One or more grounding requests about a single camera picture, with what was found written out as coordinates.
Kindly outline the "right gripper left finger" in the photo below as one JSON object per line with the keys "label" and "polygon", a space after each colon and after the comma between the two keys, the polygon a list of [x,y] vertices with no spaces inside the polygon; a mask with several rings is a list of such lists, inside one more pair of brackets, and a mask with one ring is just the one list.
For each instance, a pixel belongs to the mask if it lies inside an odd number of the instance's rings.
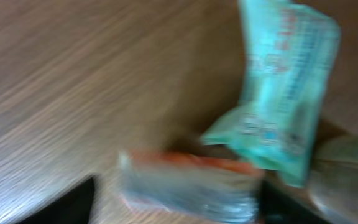
{"label": "right gripper left finger", "polygon": [[92,175],[16,224],[89,224],[94,200],[95,176]]}

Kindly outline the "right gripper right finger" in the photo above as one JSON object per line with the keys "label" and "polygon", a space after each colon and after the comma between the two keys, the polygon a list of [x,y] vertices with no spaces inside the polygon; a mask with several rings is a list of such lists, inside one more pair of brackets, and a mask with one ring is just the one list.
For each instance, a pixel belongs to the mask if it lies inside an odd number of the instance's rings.
{"label": "right gripper right finger", "polygon": [[265,224],[329,224],[266,180],[259,194],[259,214]]}

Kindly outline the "red white candy packet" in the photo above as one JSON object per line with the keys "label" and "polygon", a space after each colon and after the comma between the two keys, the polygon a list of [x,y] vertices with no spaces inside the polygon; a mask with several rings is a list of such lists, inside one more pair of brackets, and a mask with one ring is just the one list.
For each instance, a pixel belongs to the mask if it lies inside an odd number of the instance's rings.
{"label": "red white candy packet", "polygon": [[131,210],[187,213],[253,223],[264,171],[244,161],[191,154],[121,152],[120,195]]}

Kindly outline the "green lid jar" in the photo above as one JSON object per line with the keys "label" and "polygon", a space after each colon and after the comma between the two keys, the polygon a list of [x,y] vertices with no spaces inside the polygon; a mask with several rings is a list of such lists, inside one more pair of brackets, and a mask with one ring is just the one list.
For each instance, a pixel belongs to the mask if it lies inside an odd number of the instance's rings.
{"label": "green lid jar", "polygon": [[358,224],[358,136],[339,137],[318,149],[310,197],[331,223]]}

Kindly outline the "teal tissue packet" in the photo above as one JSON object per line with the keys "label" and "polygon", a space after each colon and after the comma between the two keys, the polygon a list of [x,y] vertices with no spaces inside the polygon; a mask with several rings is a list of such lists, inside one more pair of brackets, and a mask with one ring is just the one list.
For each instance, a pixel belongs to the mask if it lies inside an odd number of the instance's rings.
{"label": "teal tissue packet", "polygon": [[341,30],[292,1],[240,0],[246,72],[239,102],[201,137],[304,186]]}

